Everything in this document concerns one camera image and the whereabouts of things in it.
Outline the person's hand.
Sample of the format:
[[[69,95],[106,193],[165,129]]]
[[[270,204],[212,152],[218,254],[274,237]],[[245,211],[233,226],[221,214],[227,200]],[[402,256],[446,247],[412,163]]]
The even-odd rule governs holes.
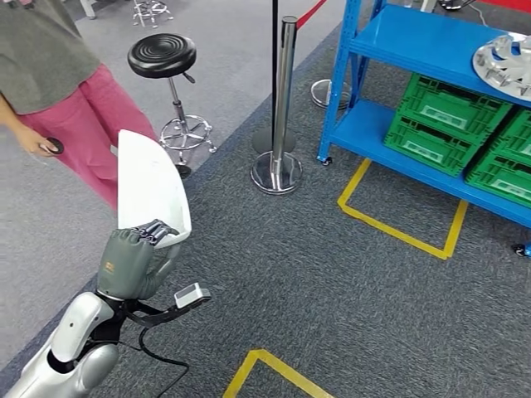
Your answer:
[[[14,127],[13,132],[18,143],[27,153],[41,157],[51,157],[57,150],[56,146],[48,139],[23,124]]]

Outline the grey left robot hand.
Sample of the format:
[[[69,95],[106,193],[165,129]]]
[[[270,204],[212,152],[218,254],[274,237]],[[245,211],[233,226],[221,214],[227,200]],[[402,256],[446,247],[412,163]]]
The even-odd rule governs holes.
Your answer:
[[[100,259],[97,291],[119,301],[151,298],[176,265],[177,244],[156,248],[168,235],[179,232],[157,219],[113,231]]]

